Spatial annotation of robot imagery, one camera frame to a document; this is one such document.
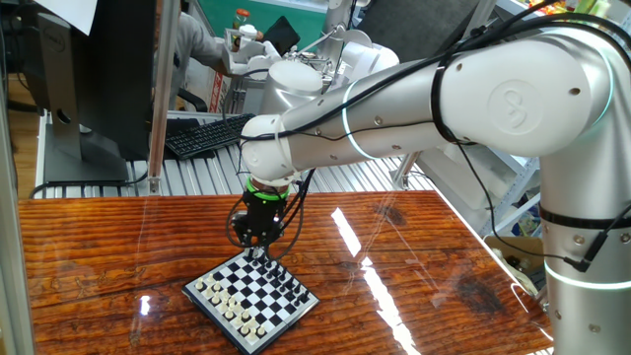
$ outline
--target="robotic arm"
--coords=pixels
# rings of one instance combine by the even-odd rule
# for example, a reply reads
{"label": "robotic arm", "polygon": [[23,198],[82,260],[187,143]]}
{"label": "robotic arm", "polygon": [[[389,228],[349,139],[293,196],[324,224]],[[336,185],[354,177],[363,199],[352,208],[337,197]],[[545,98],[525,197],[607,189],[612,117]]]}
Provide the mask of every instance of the robotic arm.
{"label": "robotic arm", "polygon": [[[411,65],[251,120],[243,136],[277,139],[243,146],[251,178],[244,196],[248,211],[234,219],[238,234],[260,241],[273,234],[287,186],[299,172],[445,144],[431,108],[438,64],[319,119]],[[598,234],[615,225],[587,272],[546,258],[557,354],[631,349],[631,222],[612,223],[631,200],[629,97],[629,71],[614,48],[597,35],[568,29],[463,54],[447,68],[440,87],[443,126],[457,139],[541,157],[546,253],[581,260]],[[299,134],[279,137],[299,128]],[[276,202],[260,202],[263,197]]]}

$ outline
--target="chessboard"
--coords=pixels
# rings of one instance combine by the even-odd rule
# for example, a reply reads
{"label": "chessboard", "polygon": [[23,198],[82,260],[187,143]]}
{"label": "chessboard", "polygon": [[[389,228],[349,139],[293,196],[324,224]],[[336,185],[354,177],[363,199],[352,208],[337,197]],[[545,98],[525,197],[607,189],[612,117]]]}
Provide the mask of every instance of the chessboard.
{"label": "chessboard", "polygon": [[182,292],[247,355],[258,354],[319,303],[260,248],[245,249]]}

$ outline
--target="person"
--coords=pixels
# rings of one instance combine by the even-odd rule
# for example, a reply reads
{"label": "person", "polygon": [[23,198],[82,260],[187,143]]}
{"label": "person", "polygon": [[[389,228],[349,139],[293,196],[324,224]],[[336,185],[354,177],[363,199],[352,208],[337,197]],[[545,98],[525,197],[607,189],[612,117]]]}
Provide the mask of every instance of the person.
{"label": "person", "polygon": [[[160,37],[160,19],[162,17],[163,0],[158,0],[156,6],[156,49],[158,49],[158,39]],[[211,67],[214,71],[229,75],[226,66],[222,61],[223,42],[210,36],[202,24],[192,16],[181,11],[179,8],[179,20],[177,24],[177,36],[175,41],[174,71],[171,78],[171,92],[169,95],[169,109],[175,109],[177,91],[183,87],[186,79],[186,70],[190,58],[194,58],[202,65]]]}

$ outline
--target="glossy wooden tabletop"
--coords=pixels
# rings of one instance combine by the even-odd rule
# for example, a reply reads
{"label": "glossy wooden tabletop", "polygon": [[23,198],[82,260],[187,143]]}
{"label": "glossy wooden tabletop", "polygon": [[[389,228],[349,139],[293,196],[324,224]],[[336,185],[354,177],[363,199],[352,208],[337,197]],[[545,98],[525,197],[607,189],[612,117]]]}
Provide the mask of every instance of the glossy wooden tabletop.
{"label": "glossy wooden tabletop", "polygon": [[[181,287],[235,196],[25,201],[39,354],[237,354]],[[288,232],[285,239],[292,236]],[[288,243],[282,241],[272,253]],[[282,263],[321,299],[265,354],[527,354],[545,315],[436,192],[313,194]]]}

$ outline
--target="computer keyboard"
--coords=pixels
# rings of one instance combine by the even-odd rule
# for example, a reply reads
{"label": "computer keyboard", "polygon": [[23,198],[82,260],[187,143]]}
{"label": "computer keyboard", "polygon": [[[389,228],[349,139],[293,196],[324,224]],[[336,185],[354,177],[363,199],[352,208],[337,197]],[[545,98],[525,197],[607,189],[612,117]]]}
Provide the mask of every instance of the computer keyboard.
{"label": "computer keyboard", "polygon": [[[231,117],[227,119],[228,125],[233,131],[241,133],[245,124],[253,117],[255,117],[255,114],[252,113]],[[167,133],[165,144],[178,158],[188,159],[201,152],[219,149],[238,141],[239,137],[236,137],[226,127],[224,121],[218,120],[198,127],[187,128],[173,134]]]}

